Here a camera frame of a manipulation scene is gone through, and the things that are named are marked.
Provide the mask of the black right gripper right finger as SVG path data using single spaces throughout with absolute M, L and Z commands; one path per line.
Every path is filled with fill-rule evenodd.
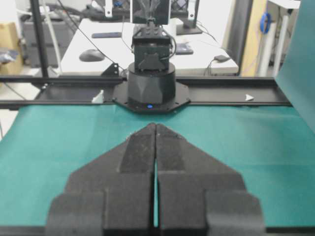
M 265 235 L 259 199 L 238 171 L 162 124 L 156 149 L 162 235 Z

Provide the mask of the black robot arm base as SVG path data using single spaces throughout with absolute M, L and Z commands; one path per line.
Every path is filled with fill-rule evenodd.
M 138 71 L 130 64 L 126 81 L 116 85 L 113 102 L 142 114 L 168 113 L 190 103 L 189 88 L 176 81 L 174 64 L 164 71 Z

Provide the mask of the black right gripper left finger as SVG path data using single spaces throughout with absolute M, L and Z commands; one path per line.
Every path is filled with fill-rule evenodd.
M 51 202 L 48 236 L 147 236 L 153 224 L 156 125 L 73 171 Z

